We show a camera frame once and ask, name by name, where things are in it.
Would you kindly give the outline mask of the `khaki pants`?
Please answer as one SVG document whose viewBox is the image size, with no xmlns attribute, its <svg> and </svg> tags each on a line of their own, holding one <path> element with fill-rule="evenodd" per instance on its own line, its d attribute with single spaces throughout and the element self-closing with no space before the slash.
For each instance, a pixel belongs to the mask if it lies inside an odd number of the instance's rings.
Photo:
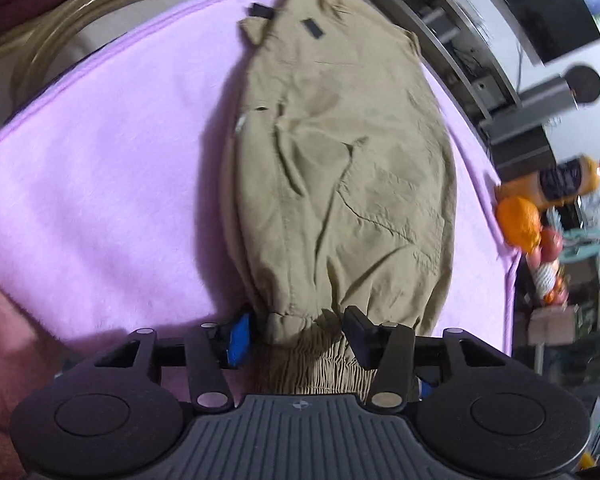
<svg viewBox="0 0 600 480">
<path fill-rule="evenodd" d="M 416 37 L 363 0 L 278 0 L 227 139 L 228 252 L 260 321 L 258 393 L 365 394 L 341 326 L 431 334 L 451 284 L 456 171 Z"/>
</svg>

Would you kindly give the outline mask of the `white net wrapped fruit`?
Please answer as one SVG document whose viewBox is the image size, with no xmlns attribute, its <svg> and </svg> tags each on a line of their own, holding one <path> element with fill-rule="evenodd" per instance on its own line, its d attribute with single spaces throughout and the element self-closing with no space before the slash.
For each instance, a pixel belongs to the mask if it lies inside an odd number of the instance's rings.
<svg viewBox="0 0 600 480">
<path fill-rule="evenodd" d="M 555 288 L 559 274 L 559 263 L 544 262 L 531 272 L 536 294 L 541 300 Z"/>
</svg>

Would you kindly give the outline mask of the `large orange fruit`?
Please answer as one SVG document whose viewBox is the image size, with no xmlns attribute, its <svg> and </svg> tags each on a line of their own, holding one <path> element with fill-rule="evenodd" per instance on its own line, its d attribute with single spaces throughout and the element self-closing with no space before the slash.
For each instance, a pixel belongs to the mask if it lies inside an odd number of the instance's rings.
<svg viewBox="0 0 600 480">
<path fill-rule="evenodd" d="M 510 246 L 530 254 L 541 243 L 540 213 L 530 200 L 520 196 L 506 197 L 498 203 L 495 215 Z"/>
</svg>

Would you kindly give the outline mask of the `pink purple towel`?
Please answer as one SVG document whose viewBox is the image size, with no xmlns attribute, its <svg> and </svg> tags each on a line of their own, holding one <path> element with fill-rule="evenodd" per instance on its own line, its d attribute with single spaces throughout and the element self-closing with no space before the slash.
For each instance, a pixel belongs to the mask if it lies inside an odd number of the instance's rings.
<svg viewBox="0 0 600 480">
<path fill-rule="evenodd" d="M 190 0 L 52 84 L 0 132 L 0 289 L 85 352 L 242 302 L 219 163 L 253 3 Z"/>
</svg>

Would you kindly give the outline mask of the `pink fuzzy clothing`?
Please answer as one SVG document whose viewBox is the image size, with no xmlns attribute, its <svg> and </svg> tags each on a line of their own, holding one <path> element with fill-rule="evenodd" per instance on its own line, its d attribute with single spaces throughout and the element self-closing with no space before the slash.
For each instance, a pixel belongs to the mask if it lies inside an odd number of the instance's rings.
<svg viewBox="0 0 600 480">
<path fill-rule="evenodd" d="M 12 410 L 59 372 L 66 348 L 0 289 L 0 479 L 23 469 L 9 437 Z"/>
</svg>

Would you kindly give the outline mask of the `upper red apple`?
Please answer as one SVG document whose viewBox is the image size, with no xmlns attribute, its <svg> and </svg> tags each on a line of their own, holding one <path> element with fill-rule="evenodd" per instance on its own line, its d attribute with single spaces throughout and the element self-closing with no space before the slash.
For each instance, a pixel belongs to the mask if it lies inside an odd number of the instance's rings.
<svg viewBox="0 0 600 480">
<path fill-rule="evenodd" d="M 562 233 L 546 226 L 541 231 L 540 255 L 542 263 L 551 263 L 557 260 L 562 253 L 564 238 Z"/>
</svg>

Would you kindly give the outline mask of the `orange juice bottle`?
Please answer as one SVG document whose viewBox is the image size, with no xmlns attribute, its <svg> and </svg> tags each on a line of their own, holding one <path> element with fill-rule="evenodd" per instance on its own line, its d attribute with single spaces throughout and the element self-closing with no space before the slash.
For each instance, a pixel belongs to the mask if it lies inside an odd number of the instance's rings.
<svg viewBox="0 0 600 480">
<path fill-rule="evenodd" d="M 600 187 L 600 160 L 581 155 L 550 168 L 504 182 L 495 189 L 498 202 L 509 197 L 528 200 L 539 210 L 574 202 Z"/>
</svg>

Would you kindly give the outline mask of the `grey tower speaker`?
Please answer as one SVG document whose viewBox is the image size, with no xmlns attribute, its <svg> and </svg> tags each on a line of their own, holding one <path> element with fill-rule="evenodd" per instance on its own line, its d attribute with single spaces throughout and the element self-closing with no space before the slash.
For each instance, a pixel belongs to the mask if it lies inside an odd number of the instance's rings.
<svg viewBox="0 0 600 480">
<path fill-rule="evenodd" d="M 577 106 L 576 94 L 563 76 L 547 79 L 522 92 L 519 97 L 519 104 L 501 110 L 480 124 L 490 144 L 512 140 Z"/>
</svg>

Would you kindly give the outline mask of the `grey tv stand shelf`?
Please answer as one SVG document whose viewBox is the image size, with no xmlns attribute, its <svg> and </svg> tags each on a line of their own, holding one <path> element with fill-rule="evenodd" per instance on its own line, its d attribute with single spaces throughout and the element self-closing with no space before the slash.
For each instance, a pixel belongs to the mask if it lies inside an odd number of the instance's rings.
<svg viewBox="0 0 600 480">
<path fill-rule="evenodd" d="M 464 0 L 368 0 L 418 37 L 422 57 L 468 118 L 478 124 L 521 104 L 491 52 L 480 16 Z"/>
</svg>

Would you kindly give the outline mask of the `black television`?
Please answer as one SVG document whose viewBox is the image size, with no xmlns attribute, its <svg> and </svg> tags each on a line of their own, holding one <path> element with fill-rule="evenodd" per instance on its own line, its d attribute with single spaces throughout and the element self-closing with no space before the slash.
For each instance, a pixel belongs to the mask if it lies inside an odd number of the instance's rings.
<svg viewBox="0 0 600 480">
<path fill-rule="evenodd" d="M 600 41 L 584 0 L 503 0 L 542 63 Z"/>
</svg>

